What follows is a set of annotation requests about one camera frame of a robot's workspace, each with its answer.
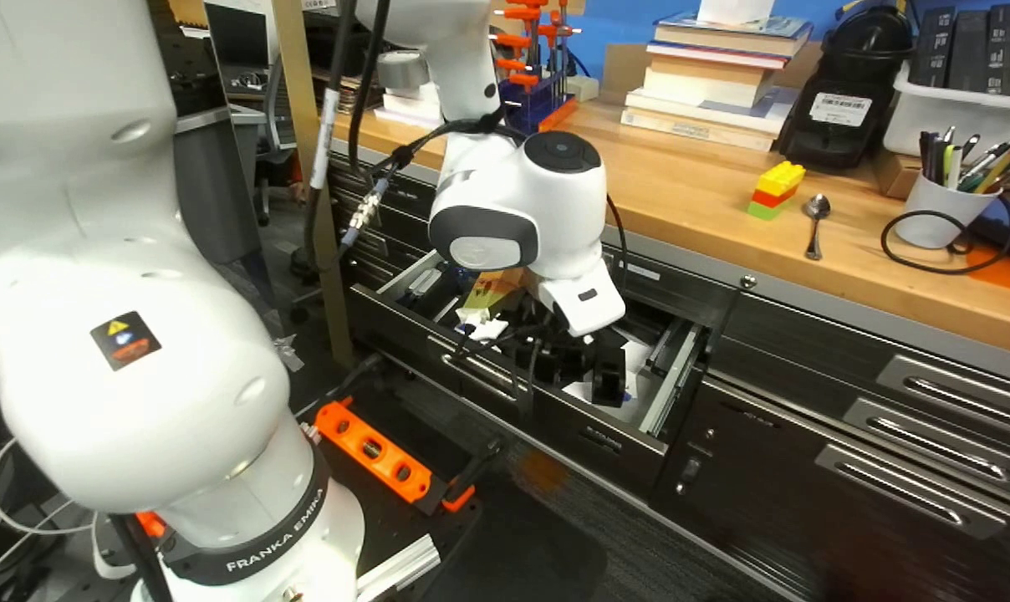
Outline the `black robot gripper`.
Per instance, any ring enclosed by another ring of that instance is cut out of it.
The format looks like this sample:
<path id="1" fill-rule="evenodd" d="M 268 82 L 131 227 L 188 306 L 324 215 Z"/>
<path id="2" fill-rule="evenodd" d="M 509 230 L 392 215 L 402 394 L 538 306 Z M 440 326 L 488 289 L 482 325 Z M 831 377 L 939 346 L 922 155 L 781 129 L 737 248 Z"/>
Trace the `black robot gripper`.
<path id="1" fill-rule="evenodd" d="M 529 270 L 482 270 L 462 297 L 459 326 L 522 364 L 534 381 L 560 381 L 560 356 L 575 345 Z"/>

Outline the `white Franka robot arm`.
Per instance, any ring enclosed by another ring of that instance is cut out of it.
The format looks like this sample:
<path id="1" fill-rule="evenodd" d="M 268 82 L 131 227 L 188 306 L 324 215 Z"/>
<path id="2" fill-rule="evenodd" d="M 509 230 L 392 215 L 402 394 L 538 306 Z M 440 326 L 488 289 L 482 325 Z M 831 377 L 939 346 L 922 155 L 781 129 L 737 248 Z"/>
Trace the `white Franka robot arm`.
<path id="1" fill-rule="evenodd" d="M 354 0 L 441 101 L 436 250 L 527 267 L 568 332 L 615 325 L 607 162 L 511 141 L 488 0 Z M 358 602 L 365 512 L 287 406 L 243 293 L 180 217 L 174 98 L 149 0 L 0 0 L 0 414 L 76 503 L 154 512 L 171 602 Z"/>

